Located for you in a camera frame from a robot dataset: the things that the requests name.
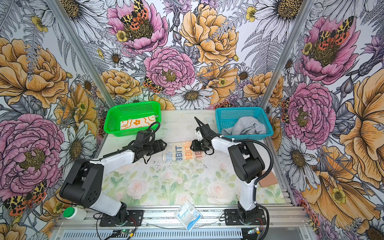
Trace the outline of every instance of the table surface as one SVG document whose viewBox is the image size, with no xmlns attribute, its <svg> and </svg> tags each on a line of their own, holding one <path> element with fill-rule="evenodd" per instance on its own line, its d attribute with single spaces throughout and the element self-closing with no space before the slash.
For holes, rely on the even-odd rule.
<svg viewBox="0 0 384 240">
<path fill-rule="evenodd" d="M 195 116 L 217 132 L 215 111 L 162 111 L 161 115 L 156 139 L 167 143 L 196 139 L 198 125 Z M 135 137 L 109 134 L 99 156 L 121 149 Z M 267 169 L 267 151 L 257 144 L 255 146 Z M 194 205 L 236 205 L 241 194 L 239 184 L 229 156 L 222 152 L 199 159 L 170 162 L 164 162 L 163 152 L 160 152 L 152 155 L 148 164 L 140 160 L 107 175 L 103 179 L 102 191 L 127 206 L 180 205 L 186 199 Z M 258 187 L 257 202 L 284 204 L 279 184 Z"/>
</svg>

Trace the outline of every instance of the mesh basket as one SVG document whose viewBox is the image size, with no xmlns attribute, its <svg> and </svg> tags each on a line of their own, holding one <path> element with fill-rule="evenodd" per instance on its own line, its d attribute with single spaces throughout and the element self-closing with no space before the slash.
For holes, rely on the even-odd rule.
<svg viewBox="0 0 384 240">
<path fill-rule="evenodd" d="M 266 128 L 266 134 L 257 135 L 231 135 L 226 136 L 239 139 L 253 139 L 262 140 L 265 137 L 272 136 L 273 130 L 264 110 L 259 107 L 246 107 L 246 108 L 218 108 L 216 109 L 216 124 L 218 132 L 221 133 L 223 128 L 233 127 L 237 120 L 241 117 L 254 117 L 261 122 Z"/>
<path fill-rule="evenodd" d="M 116 137 L 136 134 L 138 131 L 147 129 L 148 127 L 120 130 L 120 122 L 151 115 L 155 115 L 156 121 L 161 122 L 160 104 L 156 101 L 129 103 L 111 107 L 105 118 L 104 131 Z"/>
</svg>

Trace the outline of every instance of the gray cloth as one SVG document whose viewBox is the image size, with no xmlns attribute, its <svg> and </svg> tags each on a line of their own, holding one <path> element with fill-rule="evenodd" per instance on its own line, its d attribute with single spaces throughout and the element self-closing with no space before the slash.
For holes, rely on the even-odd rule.
<svg viewBox="0 0 384 240">
<path fill-rule="evenodd" d="M 233 127 L 222 129 L 221 134 L 224 136 L 266 134 L 266 129 L 256 118 L 242 117 Z"/>
</svg>

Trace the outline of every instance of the white bottle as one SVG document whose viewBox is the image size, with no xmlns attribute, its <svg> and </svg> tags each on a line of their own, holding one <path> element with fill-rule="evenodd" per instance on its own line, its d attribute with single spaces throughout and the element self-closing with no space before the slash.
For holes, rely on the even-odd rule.
<svg viewBox="0 0 384 240">
<path fill-rule="evenodd" d="M 87 211 L 78 207 L 68 207 L 63 212 L 63 216 L 68 220 L 80 222 L 87 217 Z"/>
</svg>

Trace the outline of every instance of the blue basket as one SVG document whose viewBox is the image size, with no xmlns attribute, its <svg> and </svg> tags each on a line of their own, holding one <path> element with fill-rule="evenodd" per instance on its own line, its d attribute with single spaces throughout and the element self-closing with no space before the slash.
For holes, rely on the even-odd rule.
<svg viewBox="0 0 384 240">
<path fill-rule="evenodd" d="M 269 122 L 266 114 L 262 108 L 259 107 L 245 107 L 245 108 L 217 108 L 216 109 L 216 124 L 219 134 L 223 128 L 233 127 L 237 120 L 241 117 L 254 117 L 261 122 L 266 128 L 266 134 L 258 135 L 232 135 L 226 136 L 239 139 L 253 139 L 262 140 L 265 137 L 273 135 L 271 123 Z"/>
</svg>

